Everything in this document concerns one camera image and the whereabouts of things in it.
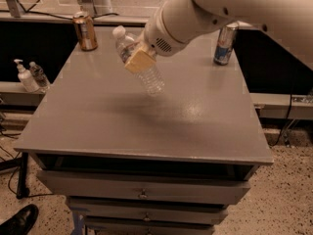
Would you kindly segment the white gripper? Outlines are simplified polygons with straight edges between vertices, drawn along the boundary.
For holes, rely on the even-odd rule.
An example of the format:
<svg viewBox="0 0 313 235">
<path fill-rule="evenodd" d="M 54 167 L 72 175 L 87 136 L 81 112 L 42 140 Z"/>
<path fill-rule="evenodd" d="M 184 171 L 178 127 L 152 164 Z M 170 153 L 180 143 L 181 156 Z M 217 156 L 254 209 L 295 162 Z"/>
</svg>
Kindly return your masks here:
<svg viewBox="0 0 313 235">
<path fill-rule="evenodd" d="M 163 8 L 159 8 L 147 21 L 138 40 L 149 54 L 140 48 L 129 57 L 124 66 L 132 73 L 145 71 L 156 63 L 156 59 L 150 54 L 170 57 L 187 46 L 168 32 L 163 19 Z"/>
</svg>

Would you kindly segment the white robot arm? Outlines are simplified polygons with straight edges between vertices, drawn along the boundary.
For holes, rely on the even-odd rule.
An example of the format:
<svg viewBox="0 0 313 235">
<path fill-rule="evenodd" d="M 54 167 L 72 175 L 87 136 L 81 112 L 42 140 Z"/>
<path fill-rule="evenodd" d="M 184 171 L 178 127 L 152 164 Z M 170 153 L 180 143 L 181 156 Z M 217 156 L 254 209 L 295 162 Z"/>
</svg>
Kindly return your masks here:
<svg viewBox="0 0 313 235">
<path fill-rule="evenodd" d="M 313 0 L 167 0 L 147 21 L 125 67 L 144 71 L 227 24 L 259 29 L 313 70 Z"/>
</svg>

